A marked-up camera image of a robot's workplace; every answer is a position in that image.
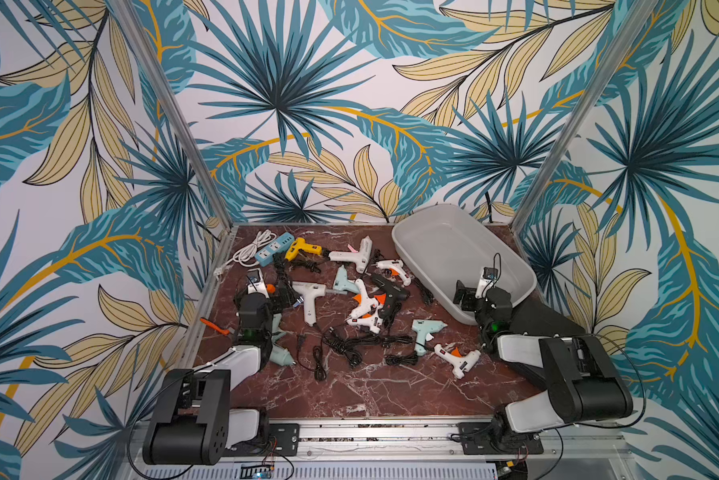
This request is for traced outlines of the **small white glue gun front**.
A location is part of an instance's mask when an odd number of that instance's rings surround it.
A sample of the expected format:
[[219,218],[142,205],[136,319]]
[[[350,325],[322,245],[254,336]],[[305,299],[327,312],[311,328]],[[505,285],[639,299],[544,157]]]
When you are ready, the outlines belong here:
[[459,353],[457,348],[447,351],[441,344],[437,344],[433,347],[433,353],[442,360],[445,360],[451,368],[453,368],[453,376],[455,376],[457,380],[463,379],[465,374],[469,373],[469,371],[477,365],[479,359],[481,359],[481,352],[479,350],[473,350],[463,355]]

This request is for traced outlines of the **black glue gun orange trigger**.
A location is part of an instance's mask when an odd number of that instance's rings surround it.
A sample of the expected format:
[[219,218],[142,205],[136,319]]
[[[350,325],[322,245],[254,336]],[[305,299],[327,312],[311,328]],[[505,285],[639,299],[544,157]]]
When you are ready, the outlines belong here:
[[379,274],[371,274],[371,282],[385,294],[385,303],[379,309],[379,318],[382,320],[387,320],[387,318],[391,317],[395,309],[401,306],[411,295],[409,290],[398,286],[395,282]]

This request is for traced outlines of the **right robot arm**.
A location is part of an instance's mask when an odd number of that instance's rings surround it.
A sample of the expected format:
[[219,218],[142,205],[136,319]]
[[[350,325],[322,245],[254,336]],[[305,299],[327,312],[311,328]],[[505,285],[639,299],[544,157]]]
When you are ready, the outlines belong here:
[[633,414],[633,396],[597,336],[537,300],[513,304],[497,281],[495,267],[483,268],[475,287],[457,281],[453,304],[475,316],[481,351],[519,369],[539,393],[499,407],[474,440],[505,451],[543,430]]

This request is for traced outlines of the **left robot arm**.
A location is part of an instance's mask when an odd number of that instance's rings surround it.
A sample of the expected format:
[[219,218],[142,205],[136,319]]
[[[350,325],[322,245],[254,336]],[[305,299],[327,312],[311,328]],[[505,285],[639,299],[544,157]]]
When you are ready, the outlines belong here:
[[267,287],[262,274],[246,274],[237,293],[237,330],[229,350],[203,366],[168,372],[149,419],[141,455],[147,465],[215,465],[223,457],[291,453],[298,426],[272,427],[261,407],[235,408],[231,393],[265,368],[274,347],[274,316],[297,304],[288,274]]

